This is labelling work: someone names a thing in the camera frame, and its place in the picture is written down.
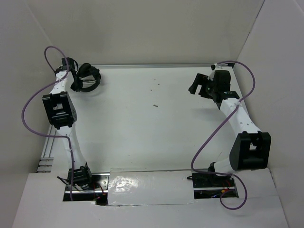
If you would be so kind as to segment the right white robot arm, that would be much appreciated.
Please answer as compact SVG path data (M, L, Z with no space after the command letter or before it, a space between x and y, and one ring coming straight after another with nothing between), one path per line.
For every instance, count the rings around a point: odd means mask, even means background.
M231 75L227 70L214 70L210 76L198 73L188 91L211 99L226 116L224 122L230 123L235 141L228 157L210 164L207 180L218 186L224 175L243 170L261 170L268 165L271 136L262 132L250 119L241 105L237 92L230 89Z

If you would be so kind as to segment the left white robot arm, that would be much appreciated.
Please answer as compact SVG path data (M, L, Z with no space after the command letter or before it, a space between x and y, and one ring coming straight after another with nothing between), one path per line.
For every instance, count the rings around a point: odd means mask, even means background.
M42 97L48 120L55 127L57 135L63 136L64 148L69 157L67 183L74 188L89 190L94 178L84 159L76 136L77 114L67 92L68 76L76 74L77 64L72 58L62 58L62 66L55 71L56 83L50 94Z

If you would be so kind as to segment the black headphones with cable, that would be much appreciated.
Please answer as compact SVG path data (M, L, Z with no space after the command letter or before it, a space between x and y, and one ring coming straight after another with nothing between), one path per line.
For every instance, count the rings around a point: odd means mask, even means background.
M71 88L75 92L88 93L95 90L99 86L100 82L101 74L99 69L89 63L84 63L76 73Z

